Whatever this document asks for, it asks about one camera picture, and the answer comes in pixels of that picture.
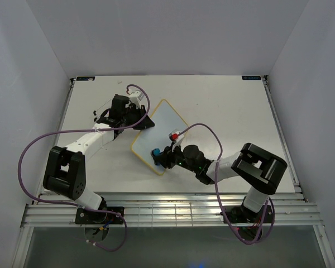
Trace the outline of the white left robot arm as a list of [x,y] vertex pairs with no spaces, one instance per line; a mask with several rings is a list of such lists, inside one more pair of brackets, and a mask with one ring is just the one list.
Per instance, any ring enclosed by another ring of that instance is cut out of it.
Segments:
[[104,199],[87,188],[86,161],[107,143],[114,141],[124,130],[146,130],[155,126],[141,104],[142,92],[128,96],[116,94],[111,106],[95,118],[91,132],[64,146],[50,150],[43,187],[62,195],[88,209],[88,217],[95,223],[107,218]]

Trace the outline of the yellow framed whiteboard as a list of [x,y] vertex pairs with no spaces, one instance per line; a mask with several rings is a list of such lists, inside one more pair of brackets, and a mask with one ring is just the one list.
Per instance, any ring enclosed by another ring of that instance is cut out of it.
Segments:
[[131,143],[131,151],[157,175],[164,175],[165,168],[154,164],[151,151],[163,151],[170,146],[169,134],[185,130],[188,124],[166,99],[158,103],[150,118],[155,126],[138,133]]

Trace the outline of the blue whiteboard eraser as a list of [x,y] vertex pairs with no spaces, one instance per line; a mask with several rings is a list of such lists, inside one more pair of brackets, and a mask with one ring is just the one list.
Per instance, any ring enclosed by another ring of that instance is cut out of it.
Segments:
[[162,152],[158,148],[155,148],[151,151],[152,157],[160,157],[161,155],[162,155]]

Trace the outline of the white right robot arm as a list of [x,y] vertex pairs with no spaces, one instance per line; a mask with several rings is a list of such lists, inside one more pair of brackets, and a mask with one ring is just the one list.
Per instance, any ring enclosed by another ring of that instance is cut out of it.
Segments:
[[252,143],[219,161],[206,158],[196,145],[183,149],[179,145],[165,147],[164,151],[154,149],[151,156],[155,165],[165,169],[179,166],[195,174],[205,185],[240,176],[250,184],[242,204],[231,209],[227,217],[234,222],[253,222],[262,213],[262,206],[270,195],[276,193],[288,167],[286,161]]

